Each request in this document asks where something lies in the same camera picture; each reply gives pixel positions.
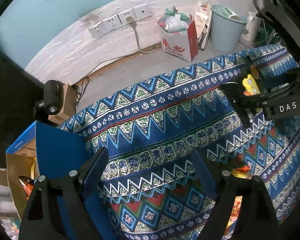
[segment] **silver screw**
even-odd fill
[[[46,176],[44,176],[44,175],[41,175],[39,178],[38,178],[38,181],[44,181],[46,179]]]
[[[230,176],[230,171],[222,171],[222,175],[225,177],[229,177]]]
[[[254,179],[255,179],[256,181],[261,181],[261,178],[260,178],[259,176],[254,176]]]
[[[57,110],[57,108],[56,108],[55,106],[51,106],[51,107],[49,108],[49,111],[50,111],[51,113],[54,113],[56,110]]]
[[[69,176],[70,176],[70,177],[74,177],[74,176],[77,175],[77,174],[78,174],[78,172],[75,171],[75,170],[69,172]]]

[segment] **patterned tablecloth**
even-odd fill
[[[108,148],[97,190],[120,239],[197,238],[214,205],[190,160],[197,146],[216,161],[240,155],[263,178],[278,220],[289,214],[300,195],[300,122],[282,120],[278,128],[259,113],[243,129],[218,89],[246,55],[270,76],[297,67],[281,45],[223,55],[131,85],[60,126],[83,136],[91,153]]]

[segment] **trash can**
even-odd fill
[[[215,4],[212,9],[211,43],[222,52],[233,52],[242,34],[243,28],[248,22],[245,15],[237,12],[236,9],[226,7],[237,14],[241,21],[230,19],[222,14],[224,5]]]

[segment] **power outlet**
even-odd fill
[[[124,10],[123,12],[118,13],[118,15],[119,15],[119,18],[120,18],[120,20],[122,22],[122,25],[126,25],[127,24],[126,18],[128,18],[129,16],[131,16],[134,20],[137,19],[136,18],[136,14],[134,13],[133,8]]]
[[[109,32],[103,22],[98,22],[97,24],[93,25],[89,28],[89,31],[95,39],[101,38],[103,35],[106,35]]]
[[[137,19],[142,19],[151,15],[148,3],[137,5],[133,9]]]
[[[117,14],[107,19],[104,19],[102,22],[104,23],[104,25],[109,31],[115,30],[122,26],[122,23],[120,22],[120,19]]]

